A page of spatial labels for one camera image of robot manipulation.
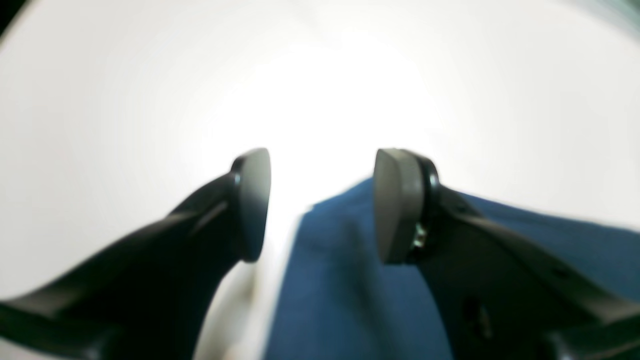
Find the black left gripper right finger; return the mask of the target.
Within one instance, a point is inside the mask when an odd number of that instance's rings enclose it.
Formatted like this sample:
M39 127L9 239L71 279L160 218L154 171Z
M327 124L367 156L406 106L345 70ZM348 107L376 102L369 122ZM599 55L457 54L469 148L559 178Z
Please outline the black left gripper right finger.
M413 265L456 360L637 360L639 304L605 290L441 184L429 158L380 148L377 250Z

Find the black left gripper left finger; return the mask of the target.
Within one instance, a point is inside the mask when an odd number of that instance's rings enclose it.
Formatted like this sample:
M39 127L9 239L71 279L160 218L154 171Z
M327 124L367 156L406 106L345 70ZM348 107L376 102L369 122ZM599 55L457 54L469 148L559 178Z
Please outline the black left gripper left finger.
M224 277L259 259L271 159L265 148L164 218L52 282L1 303L1 337L67 360L190 360Z

